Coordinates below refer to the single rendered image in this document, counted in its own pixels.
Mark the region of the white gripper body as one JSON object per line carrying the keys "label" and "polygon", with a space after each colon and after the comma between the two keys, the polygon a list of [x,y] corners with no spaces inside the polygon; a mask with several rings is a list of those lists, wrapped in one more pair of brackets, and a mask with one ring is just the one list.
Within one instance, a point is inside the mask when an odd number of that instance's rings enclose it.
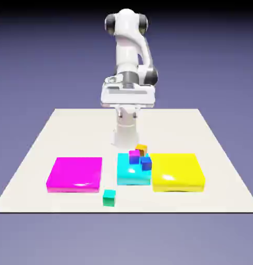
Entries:
{"label": "white gripper body", "polygon": [[134,105],[140,108],[152,108],[155,103],[155,87],[133,84],[132,88],[123,88],[122,83],[104,83],[101,92],[101,105],[114,108],[119,105]]}

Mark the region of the small orange cube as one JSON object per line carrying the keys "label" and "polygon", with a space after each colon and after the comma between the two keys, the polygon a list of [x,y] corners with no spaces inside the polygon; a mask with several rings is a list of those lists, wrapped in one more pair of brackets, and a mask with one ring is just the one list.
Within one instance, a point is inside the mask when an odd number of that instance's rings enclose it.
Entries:
{"label": "small orange cube", "polygon": [[140,156],[146,156],[146,154],[147,154],[147,145],[137,144],[135,149],[139,150]]}

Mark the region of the small magenta cube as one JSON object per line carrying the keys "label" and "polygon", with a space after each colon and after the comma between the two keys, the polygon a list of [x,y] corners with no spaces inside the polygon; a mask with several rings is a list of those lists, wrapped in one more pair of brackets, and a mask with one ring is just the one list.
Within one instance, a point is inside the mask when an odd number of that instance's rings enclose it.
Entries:
{"label": "small magenta cube", "polygon": [[129,150],[129,163],[131,165],[139,164],[140,160],[140,150]]}

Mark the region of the small blue cube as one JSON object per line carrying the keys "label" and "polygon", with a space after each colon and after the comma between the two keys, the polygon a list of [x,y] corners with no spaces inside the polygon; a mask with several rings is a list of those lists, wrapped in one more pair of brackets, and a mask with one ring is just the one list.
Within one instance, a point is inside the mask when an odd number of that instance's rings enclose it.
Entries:
{"label": "small blue cube", "polygon": [[143,171],[150,171],[152,169],[152,160],[150,156],[142,156],[140,163]]}

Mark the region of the small green cube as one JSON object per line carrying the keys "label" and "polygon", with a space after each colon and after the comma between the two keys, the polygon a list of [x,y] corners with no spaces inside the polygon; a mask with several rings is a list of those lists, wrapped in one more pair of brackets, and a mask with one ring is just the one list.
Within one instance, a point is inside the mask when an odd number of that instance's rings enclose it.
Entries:
{"label": "small green cube", "polygon": [[103,206],[114,207],[115,206],[116,191],[113,189],[106,189],[103,193]]}

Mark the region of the large cyan box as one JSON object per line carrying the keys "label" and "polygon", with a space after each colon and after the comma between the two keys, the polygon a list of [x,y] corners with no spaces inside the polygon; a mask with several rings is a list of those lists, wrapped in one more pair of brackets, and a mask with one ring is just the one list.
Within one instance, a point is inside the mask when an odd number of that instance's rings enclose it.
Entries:
{"label": "large cyan box", "polygon": [[150,185],[151,170],[143,171],[141,164],[130,164],[128,153],[118,153],[117,184],[118,185]]}

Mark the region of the large yellow box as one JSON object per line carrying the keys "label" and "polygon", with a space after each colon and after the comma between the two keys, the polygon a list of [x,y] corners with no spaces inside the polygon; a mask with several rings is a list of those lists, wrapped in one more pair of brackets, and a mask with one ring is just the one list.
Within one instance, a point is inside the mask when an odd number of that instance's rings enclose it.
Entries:
{"label": "large yellow box", "polygon": [[151,153],[154,192],[202,192],[205,176],[193,153]]}

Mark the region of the large magenta box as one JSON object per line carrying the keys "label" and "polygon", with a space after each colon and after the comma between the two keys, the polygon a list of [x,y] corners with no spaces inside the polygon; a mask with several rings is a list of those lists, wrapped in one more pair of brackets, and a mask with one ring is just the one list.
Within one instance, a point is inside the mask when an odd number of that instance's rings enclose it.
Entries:
{"label": "large magenta box", "polygon": [[58,157],[46,181],[49,193],[97,193],[102,175],[101,157]]}

